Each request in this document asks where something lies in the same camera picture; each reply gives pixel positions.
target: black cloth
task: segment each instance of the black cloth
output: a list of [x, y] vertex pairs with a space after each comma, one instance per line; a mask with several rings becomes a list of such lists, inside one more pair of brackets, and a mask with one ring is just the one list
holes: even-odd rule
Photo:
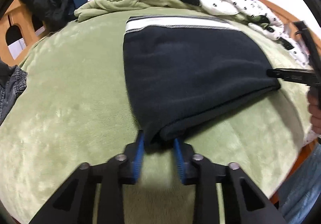
[[241, 31], [147, 26], [125, 34], [123, 55], [147, 146], [280, 88], [266, 75], [265, 54]]
[[75, 9], [87, 0], [21, 0], [40, 20], [44, 21], [50, 32], [58, 31], [69, 21], [75, 20]]
[[0, 125], [27, 88], [26, 80], [27, 73], [20, 67], [9, 67], [0, 60]]

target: teal cloth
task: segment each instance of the teal cloth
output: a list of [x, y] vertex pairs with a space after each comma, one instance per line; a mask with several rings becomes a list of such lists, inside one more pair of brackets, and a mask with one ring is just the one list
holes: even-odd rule
[[[22, 224], [81, 162], [104, 163], [134, 141], [139, 127], [127, 98], [123, 36], [130, 16], [150, 14], [206, 15], [162, 7], [109, 13], [72, 21], [30, 49], [22, 64], [27, 89], [0, 127], [0, 200]], [[282, 46], [231, 23], [273, 67], [298, 68]], [[287, 175], [309, 128], [307, 87], [281, 84], [195, 128], [187, 140], [215, 163], [240, 163], [267, 196]], [[195, 187], [179, 182], [172, 151], [146, 154], [139, 183], [124, 186], [125, 222], [191, 223], [194, 196]]]

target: wooden bed frame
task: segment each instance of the wooden bed frame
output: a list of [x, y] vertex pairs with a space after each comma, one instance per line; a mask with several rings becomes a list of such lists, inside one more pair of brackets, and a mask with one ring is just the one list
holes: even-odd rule
[[[284, 9], [280, 8], [272, 2], [269, 2], [267, 0], [260, 1], [263, 2], [267, 7], [269, 7], [272, 10], [272, 12], [275, 13], [282, 20], [282, 22], [288, 26], [288, 28], [290, 29], [290, 37], [299, 37], [299, 35], [295, 35], [296, 28], [292, 24], [292, 22], [298, 21], [298, 19], [295, 16], [293, 16], [292, 14], [290, 14], [289, 12], [285, 11]], [[19, 0], [14, 0], [12, 4], [9, 6], [8, 10], [5, 12], [2, 19], [0, 20], [0, 58], [9, 66], [19, 65], [28, 54], [30, 47], [39, 39], [48, 34], [48, 32], [45, 30], [39, 36], [37, 36], [35, 34], [35, 29], [33, 27], [31, 19], [32, 14], [26, 8], [26, 6]], [[17, 25], [20, 28], [21, 35], [24, 38], [26, 44], [26, 47], [22, 50], [22, 52], [18, 55], [16, 59], [12, 58], [12, 55], [6, 43], [6, 32], [12, 25]], [[319, 37], [317, 37], [316, 34], [314, 34], [314, 32], [311, 31], [311, 34], [313, 36], [317, 49], [321, 54], [321, 40], [319, 39]], [[289, 175], [291, 175], [307, 158], [307, 156], [313, 150], [314, 145], [315, 142], [312, 142], [302, 148], [301, 153], [299, 154], [298, 159], [294, 164], [293, 169], [291, 170]], [[277, 200], [277, 197], [274, 196], [271, 200], [275, 202]]]

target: bed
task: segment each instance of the bed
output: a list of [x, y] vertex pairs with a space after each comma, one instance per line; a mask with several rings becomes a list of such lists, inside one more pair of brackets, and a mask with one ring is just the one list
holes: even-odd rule
[[[262, 2], [289, 23], [294, 37], [295, 17]], [[16, 59], [6, 45], [0, 47], [4, 62], [28, 72], [27, 90], [0, 127], [5, 147], [0, 151], [0, 199], [20, 223], [31, 220], [79, 163], [103, 163], [134, 140], [138, 125], [126, 94], [122, 40], [126, 20], [145, 14], [207, 15], [151, 7], [70, 22], [55, 34], [36, 36], [31, 13], [15, 0], [1, 19], [0, 42], [15, 24], [26, 42]], [[231, 22], [262, 48], [272, 66], [299, 68], [280, 45]], [[314, 40], [320, 51], [320, 39], [314, 35]], [[195, 128], [188, 139], [213, 162], [238, 161], [267, 196], [313, 147], [312, 142], [301, 150], [309, 129], [307, 87], [281, 84], [282, 90]], [[173, 161], [168, 150], [145, 155], [139, 184], [124, 189], [126, 223], [191, 222], [194, 188], [180, 185]]]

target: screw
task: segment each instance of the screw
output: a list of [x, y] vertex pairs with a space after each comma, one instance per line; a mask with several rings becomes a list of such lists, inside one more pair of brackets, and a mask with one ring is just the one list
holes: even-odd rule
[[203, 160], [204, 156], [202, 154], [196, 153], [193, 155], [193, 160], [195, 161], [201, 161]]
[[229, 164], [229, 167], [232, 169], [232, 170], [238, 170], [240, 169], [240, 164], [238, 164], [237, 162], [231, 162]]
[[116, 160], [118, 160], [118, 161], [124, 161], [124, 160], [126, 160], [127, 159], [127, 156], [126, 155], [124, 155], [124, 154], [118, 154], [117, 156], [116, 156]]
[[89, 165], [88, 162], [83, 162], [83, 163], [81, 163], [81, 165], [79, 166], [79, 169], [85, 170], [85, 169], [88, 169], [89, 166], [90, 166], [90, 165]]

